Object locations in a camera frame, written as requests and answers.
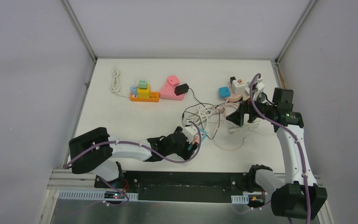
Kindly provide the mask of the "teal power strip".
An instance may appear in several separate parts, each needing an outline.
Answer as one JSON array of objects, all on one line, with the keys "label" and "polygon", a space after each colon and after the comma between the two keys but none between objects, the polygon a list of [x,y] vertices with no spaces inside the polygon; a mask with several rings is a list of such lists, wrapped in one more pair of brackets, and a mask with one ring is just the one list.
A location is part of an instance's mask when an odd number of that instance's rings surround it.
[{"label": "teal power strip", "polygon": [[198,137],[196,137],[193,141],[189,142],[189,146],[187,148],[187,150],[190,151],[194,151],[197,146],[199,145],[200,141],[202,142],[204,139],[206,138],[206,131],[204,129],[200,129],[200,135],[198,135]]}]

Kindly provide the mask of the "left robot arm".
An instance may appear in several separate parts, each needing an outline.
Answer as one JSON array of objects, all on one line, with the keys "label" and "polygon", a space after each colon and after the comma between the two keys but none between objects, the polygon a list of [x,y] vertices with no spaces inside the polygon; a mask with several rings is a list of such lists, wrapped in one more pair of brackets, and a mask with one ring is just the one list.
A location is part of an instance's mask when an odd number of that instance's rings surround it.
[{"label": "left robot arm", "polygon": [[200,129],[194,125],[178,126],[167,136],[131,141],[111,136],[107,128],[98,127],[69,141],[70,161],[65,167],[73,174],[93,173],[111,188],[118,189],[123,185],[124,177],[120,163],[113,161],[114,158],[186,163],[200,149],[200,143],[195,141],[200,134]]}]

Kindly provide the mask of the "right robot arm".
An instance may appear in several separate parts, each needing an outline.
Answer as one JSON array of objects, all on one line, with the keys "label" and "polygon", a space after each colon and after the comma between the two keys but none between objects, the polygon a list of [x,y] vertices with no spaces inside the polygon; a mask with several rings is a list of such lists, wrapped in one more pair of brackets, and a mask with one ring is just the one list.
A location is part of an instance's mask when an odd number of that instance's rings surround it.
[{"label": "right robot arm", "polygon": [[241,101],[238,109],[226,118],[243,125],[257,118],[270,122],[279,139],[285,169],[281,181],[272,168],[252,165],[236,187],[245,192],[264,190],[270,195],[275,216],[303,219],[310,223],[327,200],[326,188],[319,187],[309,165],[304,140],[304,121],[300,112],[293,111],[293,90],[275,88],[272,102],[263,103],[260,92],[252,90],[247,101]]}]

